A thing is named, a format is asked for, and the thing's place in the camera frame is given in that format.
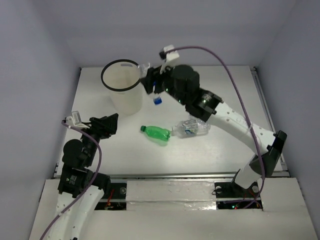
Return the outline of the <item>green plastic bottle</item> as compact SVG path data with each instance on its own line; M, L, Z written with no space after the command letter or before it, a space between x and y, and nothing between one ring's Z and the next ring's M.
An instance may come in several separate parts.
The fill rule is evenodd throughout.
M161 128L158 126L145 126L140 127L140 132L153 143L161 146L166 146L171 137L171 131L166 128Z

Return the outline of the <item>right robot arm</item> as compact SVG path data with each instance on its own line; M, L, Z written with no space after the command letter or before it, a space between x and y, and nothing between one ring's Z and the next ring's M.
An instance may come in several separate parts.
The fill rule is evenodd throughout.
M191 66L167 66L165 70L150 67L141 72L139 81L147 94L168 93L190 115L224 130L254 152L252 159L235 174L230 183L230 190L235 196L242 196L255 181L273 174L287 134L248 123L221 97L201 88L200 75Z

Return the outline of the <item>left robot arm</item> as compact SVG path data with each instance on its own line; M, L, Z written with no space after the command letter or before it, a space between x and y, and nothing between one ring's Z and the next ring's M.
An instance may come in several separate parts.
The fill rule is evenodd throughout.
M78 111L62 120L62 125L81 134L67 141L62 150L63 167L57 187L55 217L42 240L80 240L98 202L111 191L111 178L100 173L100 141L115 135L119 115L91 117L83 122Z

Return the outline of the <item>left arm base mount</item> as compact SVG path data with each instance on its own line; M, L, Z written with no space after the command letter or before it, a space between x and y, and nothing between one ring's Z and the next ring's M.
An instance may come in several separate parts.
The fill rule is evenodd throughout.
M112 182L108 192L97 203L95 211L125 211L127 209L126 202L127 183Z

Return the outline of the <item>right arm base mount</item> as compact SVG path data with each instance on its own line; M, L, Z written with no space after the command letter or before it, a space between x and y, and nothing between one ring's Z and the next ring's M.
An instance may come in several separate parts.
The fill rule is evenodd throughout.
M263 209L257 182L248 189L232 185L231 182L215 182L212 195L215 196L218 210Z

